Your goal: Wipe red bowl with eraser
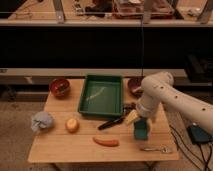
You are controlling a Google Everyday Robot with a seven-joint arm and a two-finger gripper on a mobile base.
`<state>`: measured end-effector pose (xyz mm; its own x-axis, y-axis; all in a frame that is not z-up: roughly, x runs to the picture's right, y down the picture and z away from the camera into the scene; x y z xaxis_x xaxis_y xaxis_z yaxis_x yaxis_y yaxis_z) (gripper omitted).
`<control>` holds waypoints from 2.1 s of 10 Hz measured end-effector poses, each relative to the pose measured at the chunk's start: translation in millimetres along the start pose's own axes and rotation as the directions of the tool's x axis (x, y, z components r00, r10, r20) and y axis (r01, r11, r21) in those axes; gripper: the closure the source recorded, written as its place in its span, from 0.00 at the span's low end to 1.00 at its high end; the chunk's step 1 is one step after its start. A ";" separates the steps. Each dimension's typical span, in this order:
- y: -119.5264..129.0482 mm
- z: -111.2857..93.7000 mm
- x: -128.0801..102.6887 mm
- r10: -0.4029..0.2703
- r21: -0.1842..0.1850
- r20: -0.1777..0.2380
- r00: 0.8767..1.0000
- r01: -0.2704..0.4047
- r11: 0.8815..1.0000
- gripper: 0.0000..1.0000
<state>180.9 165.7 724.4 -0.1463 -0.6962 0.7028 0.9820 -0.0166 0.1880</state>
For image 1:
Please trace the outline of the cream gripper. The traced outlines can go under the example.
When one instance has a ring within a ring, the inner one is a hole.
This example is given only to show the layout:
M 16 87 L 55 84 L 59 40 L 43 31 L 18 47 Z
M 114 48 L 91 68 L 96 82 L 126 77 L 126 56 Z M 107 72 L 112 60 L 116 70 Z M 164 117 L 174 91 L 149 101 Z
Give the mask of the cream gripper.
M 136 123 L 138 121 L 144 121 L 147 125 L 147 129 L 151 130 L 152 128 L 152 121 L 149 118 L 142 117 L 138 114 L 136 110 L 132 110 L 126 117 L 125 117 L 125 124 L 130 125 Z

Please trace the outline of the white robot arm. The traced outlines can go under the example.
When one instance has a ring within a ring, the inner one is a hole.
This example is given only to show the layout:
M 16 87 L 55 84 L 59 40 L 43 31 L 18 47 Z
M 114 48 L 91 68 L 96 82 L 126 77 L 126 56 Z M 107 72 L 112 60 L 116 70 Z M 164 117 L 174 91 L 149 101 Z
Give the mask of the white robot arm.
M 213 135 L 213 105 L 176 90 L 173 84 L 174 77 L 169 72 L 146 76 L 141 82 L 143 94 L 125 123 L 129 125 L 143 118 L 154 118 L 158 105 L 163 102 Z

